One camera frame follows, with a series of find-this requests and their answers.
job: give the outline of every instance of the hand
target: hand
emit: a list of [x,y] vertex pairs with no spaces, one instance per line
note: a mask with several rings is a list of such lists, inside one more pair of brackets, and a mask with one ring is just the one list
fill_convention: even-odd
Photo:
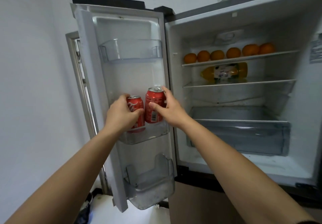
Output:
[[185,110],[181,107],[178,100],[176,100],[175,97],[172,95],[170,90],[168,90],[164,86],[162,87],[162,89],[166,93],[167,107],[163,108],[153,102],[150,102],[149,106],[151,109],[159,112],[171,126],[178,127],[181,129],[183,123],[187,119],[191,119],[191,117],[188,116]]
[[130,112],[126,99],[129,94],[122,94],[107,111],[107,117],[104,131],[121,134],[134,126],[140,115],[144,113],[144,109],[138,109]]

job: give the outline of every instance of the coca-cola can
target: coca-cola can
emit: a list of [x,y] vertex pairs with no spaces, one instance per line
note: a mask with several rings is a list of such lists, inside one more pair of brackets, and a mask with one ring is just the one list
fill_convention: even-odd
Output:
[[[143,100],[141,99],[141,96],[139,95],[134,95],[134,96],[130,96],[127,98],[127,106],[130,109],[131,112],[136,111],[137,109],[144,109],[144,104],[143,104]],[[141,128],[141,129],[136,129],[133,130],[135,128],[138,127],[142,127],[145,126],[145,121],[144,121],[144,114],[139,116],[139,119],[137,120],[137,122],[135,123],[135,125],[131,128],[130,131],[128,131],[129,133],[139,133],[145,130],[145,128]]]
[[159,87],[149,88],[147,94],[145,95],[145,112],[144,119],[147,123],[157,123],[163,120],[163,117],[157,111],[150,108],[149,103],[153,102],[162,107],[165,107],[166,96],[164,91]]

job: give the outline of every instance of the refrigerator shelf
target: refrigerator shelf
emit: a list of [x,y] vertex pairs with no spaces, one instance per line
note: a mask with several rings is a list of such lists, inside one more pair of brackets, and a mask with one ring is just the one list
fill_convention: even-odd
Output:
[[[195,107],[191,116],[242,153],[288,154],[291,124],[264,107]],[[194,147],[190,139],[189,146]]]
[[113,39],[99,46],[104,62],[162,58],[161,40]]
[[[142,132],[133,132],[139,129],[145,129]],[[158,123],[145,123],[145,126],[131,129],[121,135],[119,140],[127,145],[135,145],[153,138],[161,137],[170,131],[169,124],[162,120]]]
[[290,82],[295,83],[295,79],[284,79],[277,77],[249,77],[249,78],[233,78],[229,80],[219,80],[219,81],[198,81],[198,82],[190,82],[187,85],[183,86],[183,88],[193,88],[193,87],[209,87],[209,86],[226,86],[226,85],[247,85],[247,84],[263,84],[263,83],[282,83],[282,82]]
[[129,200],[139,210],[155,205],[175,191],[173,163],[163,154],[156,155],[153,169],[138,174],[134,165],[128,165],[126,175]]
[[183,64],[181,66],[195,67],[195,66],[207,66],[207,65],[225,65],[225,64],[231,64],[231,63],[238,63],[240,61],[249,61],[249,60],[255,60],[255,59],[274,57],[278,55],[294,54],[297,52],[299,52],[299,50],[282,51],[282,52],[275,52],[275,53],[264,54],[264,55],[242,56],[242,57],[232,58],[232,59],[220,59],[220,60],[211,60],[206,62],[196,62],[191,64]]

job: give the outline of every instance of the can lid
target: can lid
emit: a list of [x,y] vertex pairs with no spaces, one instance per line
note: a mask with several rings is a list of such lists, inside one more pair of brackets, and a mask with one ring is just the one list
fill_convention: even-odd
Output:
[[128,97],[128,99],[139,99],[141,96],[139,95],[132,95],[130,97]]
[[161,93],[163,92],[163,89],[160,87],[152,87],[152,88],[149,88],[149,91],[155,92],[155,93]]

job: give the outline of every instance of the refrigerator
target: refrigerator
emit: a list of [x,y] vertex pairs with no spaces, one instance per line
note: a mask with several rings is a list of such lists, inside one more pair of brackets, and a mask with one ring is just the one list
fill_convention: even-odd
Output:
[[[73,0],[99,131],[122,93],[164,85],[190,116],[303,202],[321,203],[322,0],[228,0],[174,14],[130,0]],[[272,53],[186,64],[188,53],[273,43]],[[246,62],[245,78],[207,67]],[[187,135],[166,121],[124,133],[105,163],[115,205],[146,209],[175,181],[222,191]]]

